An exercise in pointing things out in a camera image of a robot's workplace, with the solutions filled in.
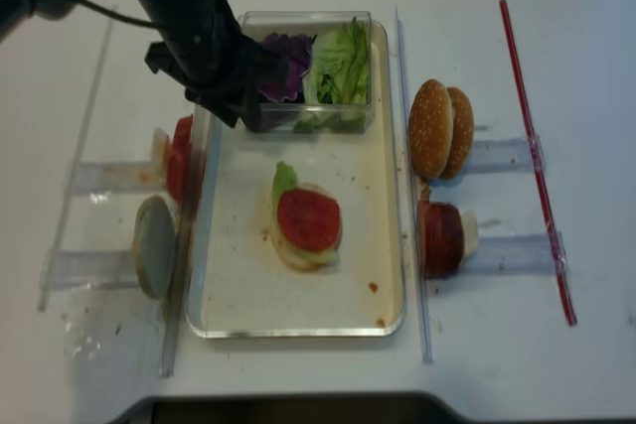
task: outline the purple cabbage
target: purple cabbage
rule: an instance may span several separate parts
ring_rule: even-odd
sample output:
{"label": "purple cabbage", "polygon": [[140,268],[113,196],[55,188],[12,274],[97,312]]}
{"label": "purple cabbage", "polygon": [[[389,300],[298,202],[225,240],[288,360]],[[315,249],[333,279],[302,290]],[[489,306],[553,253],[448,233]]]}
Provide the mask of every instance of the purple cabbage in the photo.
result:
{"label": "purple cabbage", "polygon": [[313,39],[306,35],[289,37],[284,34],[269,34],[261,44],[267,50],[287,58],[288,69],[285,84],[264,81],[258,86],[258,91],[274,103],[295,101],[302,91],[302,78],[309,73]]}

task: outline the bun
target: bun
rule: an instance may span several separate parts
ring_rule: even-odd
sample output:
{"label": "bun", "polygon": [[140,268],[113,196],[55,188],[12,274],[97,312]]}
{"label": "bun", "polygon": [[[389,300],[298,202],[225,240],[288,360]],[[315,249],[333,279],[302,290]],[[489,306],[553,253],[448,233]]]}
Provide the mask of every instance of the bun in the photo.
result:
{"label": "bun", "polygon": [[448,94],[453,106],[453,139],[448,162],[439,176],[441,179],[453,179],[462,170],[468,160],[475,132],[473,108],[468,96],[454,86],[448,88]]}
{"label": "bun", "polygon": [[[312,191],[314,193],[318,193],[333,199],[333,197],[327,191],[325,191],[323,188],[315,184],[309,184],[309,183],[301,184],[298,186],[298,189]],[[280,230],[280,227],[278,226],[278,220],[276,219],[276,211],[273,209],[273,205],[271,206],[271,209],[272,211],[270,215],[269,238],[271,238],[271,242],[274,244],[274,249],[276,250],[276,253],[278,254],[278,258],[280,258],[280,261],[282,263],[284,263],[288,267],[291,267],[295,270],[299,270],[301,272],[310,272],[312,270],[317,270],[321,267],[324,267],[325,265],[328,265],[327,263],[314,263],[298,255],[298,253],[296,253],[296,251],[294,250],[295,247],[291,245],[289,241],[285,238],[285,236],[282,234],[282,231]],[[342,237],[342,223],[340,224],[340,231],[338,234],[338,238],[336,239],[334,248],[338,248],[338,245],[340,245],[341,237]]]}
{"label": "bun", "polygon": [[452,101],[436,79],[421,86],[408,117],[408,149],[413,169],[436,179],[446,166],[453,137]]}

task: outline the bottom bun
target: bottom bun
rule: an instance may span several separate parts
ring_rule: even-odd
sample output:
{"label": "bottom bun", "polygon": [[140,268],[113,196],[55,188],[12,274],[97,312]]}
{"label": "bottom bun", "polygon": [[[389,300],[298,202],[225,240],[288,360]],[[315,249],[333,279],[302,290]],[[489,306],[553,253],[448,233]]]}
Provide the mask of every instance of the bottom bun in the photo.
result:
{"label": "bottom bun", "polygon": [[[322,189],[320,186],[315,184],[301,184],[298,186],[298,189],[304,189],[306,191],[312,191],[314,193],[321,194],[328,198],[332,198],[331,195]],[[287,265],[288,267],[293,268],[294,270],[298,270],[301,272],[311,272],[313,270],[317,270],[322,268],[330,263],[314,263],[310,260],[307,260],[305,257],[300,256],[295,247],[289,243],[289,241],[285,238],[282,231],[280,230],[280,226],[278,225],[278,219],[276,218],[277,211],[274,209],[273,205],[271,207],[271,215],[270,215],[270,226],[269,226],[269,238],[271,238],[271,242],[274,245],[274,249],[278,254],[278,258],[280,261]],[[338,245],[340,245],[340,239],[342,237],[342,222],[340,223],[340,230],[338,233],[338,238],[334,244],[333,249],[337,249]]]}

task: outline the top bun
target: top bun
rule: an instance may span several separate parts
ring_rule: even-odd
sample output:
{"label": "top bun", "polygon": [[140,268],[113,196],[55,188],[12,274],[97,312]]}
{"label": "top bun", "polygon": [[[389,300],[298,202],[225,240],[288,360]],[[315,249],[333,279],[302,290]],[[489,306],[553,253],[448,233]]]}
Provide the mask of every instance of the top bun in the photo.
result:
{"label": "top bun", "polygon": [[448,94],[453,103],[453,140],[450,146],[450,155],[446,167],[439,176],[441,179],[453,179],[459,174],[473,145],[473,133],[475,132],[475,120],[473,108],[468,96],[464,92],[451,86]]}
{"label": "top bun", "polygon": [[444,171],[453,138],[452,101],[436,79],[421,86],[408,117],[408,149],[413,169],[426,179]]}

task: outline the red straw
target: red straw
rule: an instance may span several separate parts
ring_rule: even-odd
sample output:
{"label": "red straw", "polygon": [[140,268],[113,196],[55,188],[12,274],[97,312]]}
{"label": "red straw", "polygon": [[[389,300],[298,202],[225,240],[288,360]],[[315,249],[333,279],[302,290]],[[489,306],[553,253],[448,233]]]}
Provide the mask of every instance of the red straw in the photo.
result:
{"label": "red straw", "polygon": [[526,96],[526,88],[524,87],[524,78],[521,73],[521,64],[519,63],[519,55],[517,54],[517,46],[515,45],[515,36],[513,34],[513,26],[510,21],[510,13],[508,12],[508,3],[506,0],[499,1],[501,16],[506,29],[506,38],[508,39],[508,50],[510,51],[510,61],[513,64],[515,72],[515,81],[517,82],[517,93],[519,94],[519,102],[521,103],[521,112],[524,115],[524,124],[526,125],[526,134],[528,135],[533,162],[535,163],[535,177],[537,178],[537,187],[539,188],[539,197],[541,198],[541,206],[544,210],[544,220],[546,221],[546,231],[550,237],[550,245],[555,260],[556,283],[558,284],[558,293],[560,301],[565,312],[567,323],[573,327],[576,325],[576,314],[572,306],[571,297],[569,296],[569,288],[567,287],[567,276],[563,265],[565,259],[565,251],[558,240],[557,228],[555,227],[555,218],[553,210],[550,207],[550,197],[548,196],[548,188],[546,187],[546,178],[544,176],[544,168],[541,155],[537,150],[535,126],[533,118],[530,115],[530,106],[528,105],[528,97]]}

